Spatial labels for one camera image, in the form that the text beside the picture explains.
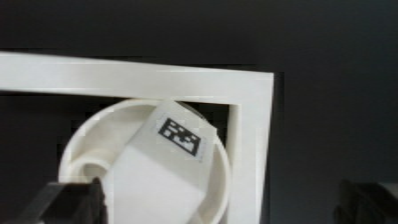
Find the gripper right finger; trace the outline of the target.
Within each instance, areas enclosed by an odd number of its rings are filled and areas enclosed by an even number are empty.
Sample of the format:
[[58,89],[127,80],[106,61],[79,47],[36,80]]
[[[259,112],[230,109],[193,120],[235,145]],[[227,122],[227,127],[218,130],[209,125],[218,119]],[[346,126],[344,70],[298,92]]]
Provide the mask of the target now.
[[340,181],[333,224],[398,224],[398,183]]

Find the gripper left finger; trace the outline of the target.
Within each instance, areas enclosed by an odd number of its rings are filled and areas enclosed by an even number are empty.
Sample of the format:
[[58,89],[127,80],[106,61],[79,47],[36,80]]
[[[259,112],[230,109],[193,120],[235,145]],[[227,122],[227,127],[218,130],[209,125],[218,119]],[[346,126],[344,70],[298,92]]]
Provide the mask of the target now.
[[108,224],[99,179],[88,183],[51,182],[17,216],[15,224]]

